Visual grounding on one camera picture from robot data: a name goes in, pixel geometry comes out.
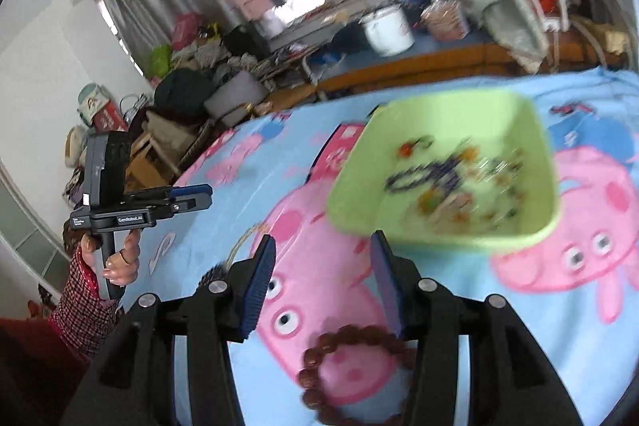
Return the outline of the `left hand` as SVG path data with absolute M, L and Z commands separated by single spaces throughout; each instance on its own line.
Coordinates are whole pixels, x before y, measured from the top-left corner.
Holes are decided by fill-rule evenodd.
M 94 253 L 99 248 L 96 238 L 85 234 L 80 241 L 82 261 L 96 274 L 102 275 L 118 287 L 126 287 L 137 280 L 140 267 L 141 230 L 131 230 L 122 249 L 104 262 L 104 268 L 95 267 Z

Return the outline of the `red checked sleeve forearm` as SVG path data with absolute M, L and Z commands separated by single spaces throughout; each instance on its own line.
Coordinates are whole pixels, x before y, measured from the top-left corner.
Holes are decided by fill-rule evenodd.
M 60 302 L 48 321 L 67 347 L 90 360 L 114 331 L 119 300 L 99 297 L 96 274 L 83 252 L 78 246 L 73 254 Z

